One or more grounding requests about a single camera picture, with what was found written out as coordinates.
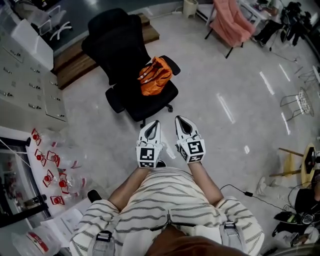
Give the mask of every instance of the orange bag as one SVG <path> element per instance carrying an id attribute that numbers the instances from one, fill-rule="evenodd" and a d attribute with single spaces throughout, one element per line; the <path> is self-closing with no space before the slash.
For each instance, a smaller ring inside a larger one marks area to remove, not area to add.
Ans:
<path id="1" fill-rule="evenodd" d="M 172 70 L 163 58 L 154 57 L 152 63 L 144 67 L 139 78 L 144 96 L 158 95 L 172 77 Z"/>

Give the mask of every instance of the glossy floor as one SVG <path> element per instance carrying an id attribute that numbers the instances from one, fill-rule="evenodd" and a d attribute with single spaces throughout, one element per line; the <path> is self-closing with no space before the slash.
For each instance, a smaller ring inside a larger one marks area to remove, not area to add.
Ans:
<path id="1" fill-rule="evenodd" d="M 279 147 L 303 153 L 309 142 L 319 145 L 319 87 L 307 91 L 314 117 L 301 114 L 285 123 L 283 115 L 289 118 L 299 105 L 294 102 L 280 107 L 283 96 L 297 94 L 305 86 L 298 75 L 317 63 L 305 41 L 300 40 L 295 48 L 276 41 L 273 51 L 290 61 L 252 41 L 235 48 L 225 59 L 229 48 L 214 34 L 204 40 L 207 29 L 200 19 L 169 15 L 152 19 L 151 24 L 160 33 L 160 40 L 146 45 L 149 55 L 167 55 L 181 68 L 172 78 L 179 89 L 172 101 L 173 113 L 164 108 L 147 120 L 161 122 L 162 140 L 169 142 L 167 150 L 171 148 L 176 156 L 172 159 L 163 151 L 168 165 L 188 168 L 174 150 L 176 115 L 197 124 L 205 140 L 203 165 L 219 187 L 233 184 L 255 192 L 260 177 L 282 171 L 285 154 L 278 151 Z M 108 88 L 108 77 L 98 67 L 65 89 L 63 97 L 69 134 L 87 150 L 92 178 L 110 194 L 137 166 L 135 146 L 140 124 L 125 111 L 113 112 L 105 97 Z M 282 180 L 283 184 L 298 182 L 298 175 Z M 238 197 L 253 212 L 266 234 L 263 250 L 271 246 L 277 223 L 273 216 L 280 210 L 232 187 L 222 192 Z M 267 201 L 283 207 L 279 201 Z"/>

